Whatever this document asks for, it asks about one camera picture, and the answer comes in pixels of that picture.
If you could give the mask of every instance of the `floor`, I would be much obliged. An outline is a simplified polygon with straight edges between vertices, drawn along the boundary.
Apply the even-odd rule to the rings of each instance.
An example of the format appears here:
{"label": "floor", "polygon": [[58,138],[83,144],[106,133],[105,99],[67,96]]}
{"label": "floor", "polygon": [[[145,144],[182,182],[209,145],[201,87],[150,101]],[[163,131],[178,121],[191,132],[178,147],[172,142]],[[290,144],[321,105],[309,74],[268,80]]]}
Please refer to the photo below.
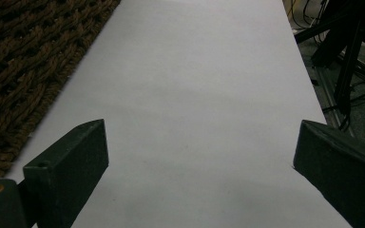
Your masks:
{"label": "floor", "polygon": [[[300,29],[298,29],[299,26],[307,28],[310,27],[305,20],[311,23],[313,18],[318,16],[319,9],[321,8],[321,0],[310,0],[306,8],[306,16],[309,17],[303,17],[303,10],[306,2],[307,1],[305,0],[298,0],[298,2],[294,4],[294,13],[290,13],[288,15],[294,33],[300,31]],[[338,63],[333,63],[329,67],[313,66],[310,58],[316,51],[319,40],[323,39],[324,34],[321,34],[319,37],[316,37],[316,41],[314,39],[310,39],[298,45],[298,49],[303,57],[304,65],[306,65],[310,79],[314,82],[314,88],[321,108],[335,105],[335,102],[331,100],[334,93],[337,75],[340,72],[340,64]],[[365,65],[365,44],[361,47],[358,60],[362,63],[362,65]],[[351,85],[353,86],[351,99],[365,94],[365,78],[363,76],[354,75]],[[324,112],[324,114],[327,124],[334,127],[340,126],[343,116],[339,111],[335,109]],[[365,97],[352,102],[350,120],[350,126],[346,129],[346,132],[365,143]]]}

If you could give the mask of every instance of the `gray carpet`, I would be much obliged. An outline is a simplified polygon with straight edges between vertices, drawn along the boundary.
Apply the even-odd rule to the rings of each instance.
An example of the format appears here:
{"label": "gray carpet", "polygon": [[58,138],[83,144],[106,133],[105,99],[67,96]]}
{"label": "gray carpet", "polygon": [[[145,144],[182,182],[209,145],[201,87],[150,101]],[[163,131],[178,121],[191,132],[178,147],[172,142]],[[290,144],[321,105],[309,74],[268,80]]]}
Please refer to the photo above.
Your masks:
{"label": "gray carpet", "polygon": [[[309,27],[303,20],[303,8],[304,2],[297,3],[294,15],[296,22],[303,26]],[[316,17],[317,13],[320,9],[320,1],[318,0],[311,0],[309,6],[307,8],[307,15],[311,17]],[[294,22],[293,18],[291,18],[290,23],[292,28],[297,29],[298,25]],[[337,79],[337,75],[340,72],[340,64],[333,63],[329,67],[321,68],[321,67],[314,67],[310,61],[311,56],[317,49],[317,44],[314,39],[307,40],[298,45],[298,49],[303,57],[304,65],[306,65],[307,71],[309,76],[312,80],[316,80],[318,85],[315,85],[316,95],[320,102],[321,107],[328,107],[331,104],[330,101],[330,93],[331,96],[334,93],[335,82]],[[361,47],[358,60],[365,64],[365,44]],[[329,82],[331,87],[323,86],[322,81]],[[363,82],[365,79],[362,76],[357,76],[354,74],[351,85],[355,85],[357,83]],[[356,85],[351,92],[351,98],[355,98],[357,96],[365,94],[365,84]],[[324,113],[327,124],[338,127],[340,121],[342,119],[340,113],[336,110],[329,111]],[[365,99],[357,100],[352,102],[352,110],[351,110],[351,124],[350,128],[346,131],[347,133],[351,134],[361,142],[365,143]]]}

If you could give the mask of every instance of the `wire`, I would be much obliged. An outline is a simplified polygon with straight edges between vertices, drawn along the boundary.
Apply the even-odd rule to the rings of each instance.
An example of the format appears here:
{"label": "wire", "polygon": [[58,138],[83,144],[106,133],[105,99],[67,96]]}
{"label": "wire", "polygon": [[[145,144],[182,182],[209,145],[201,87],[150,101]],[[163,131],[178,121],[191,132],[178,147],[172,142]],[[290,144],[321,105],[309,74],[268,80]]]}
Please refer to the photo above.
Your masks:
{"label": "wire", "polygon": [[[365,98],[365,94],[362,94],[358,97],[355,97],[355,98],[351,99],[349,102],[352,103],[352,102],[355,102],[355,101],[363,99],[363,98]],[[322,112],[332,111],[332,110],[337,109],[337,108],[339,108],[339,105],[337,105],[337,104],[329,106],[329,107],[324,107],[324,108],[322,108]]]}
{"label": "wire", "polygon": [[295,7],[295,0],[291,0],[291,8],[289,10],[289,12],[292,13],[292,19],[293,19],[293,22],[299,27],[299,28],[294,28],[294,29],[307,29],[306,27],[303,27],[301,26],[297,21],[296,21],[296,18],[295,18],[295,14],[294,14],[294,7]]}
{"label": "wire", "polygon": [[360,86],[360,85],[364,85],[364,84],[365,84],[365,81],[355,83],[355,84],[351,85],[351,90],[354,89],[356,86]]}
{"label": "wire", "polygon": [[307,10],[307,7],[308,7],[308,4],[309,3],[310,3],[310,0],[307,0],[306,4],[304,5],[304,8],[303,8],[303,20],[304,20],[305,23],[307,23],[308,25],[312,26],[313,25],[313,22],[312,23],[309,23],[307,21],[307,19],[306,19],[306,18],[313,19],[312,17],[308,16],[307,13],[306,13],[306,10]]}
{"label": "wire", "polygon": [[347,114],[345,116],[345,119],[343,119],[342,123],[339,126],[339,130],[346,131],[349,128],[349,125],[351,124],[351,115]]}

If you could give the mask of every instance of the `dark green clamp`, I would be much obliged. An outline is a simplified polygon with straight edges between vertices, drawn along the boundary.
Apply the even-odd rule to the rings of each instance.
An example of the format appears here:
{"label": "dark green clamp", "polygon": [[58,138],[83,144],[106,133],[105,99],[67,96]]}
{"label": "dark green clamp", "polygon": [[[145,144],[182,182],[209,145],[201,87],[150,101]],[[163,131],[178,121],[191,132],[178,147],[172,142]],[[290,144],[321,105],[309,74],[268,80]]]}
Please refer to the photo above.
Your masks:
{"label": "dark green clamp", "polygon": [[353,227],[365,228],[365,143],[303,121],[294,166]]}
{"label": "dark green clamp", "polygon": [[28,163],[25,179],[0,180],[0,228],[68,228],[108,167],[104,120],[81,124]]}

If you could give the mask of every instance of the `table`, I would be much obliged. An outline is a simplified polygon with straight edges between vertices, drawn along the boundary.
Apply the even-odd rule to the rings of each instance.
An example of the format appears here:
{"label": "table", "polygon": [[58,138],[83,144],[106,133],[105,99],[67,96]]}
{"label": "table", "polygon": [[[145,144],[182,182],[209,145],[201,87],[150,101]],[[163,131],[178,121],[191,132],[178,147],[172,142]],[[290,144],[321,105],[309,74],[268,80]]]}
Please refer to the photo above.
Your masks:
{"label": "table", "polygon": [[292,167],[325,121],[280,0],[124,0],[7,178],[101,118],[110,165],[73,227],[349,227]]}

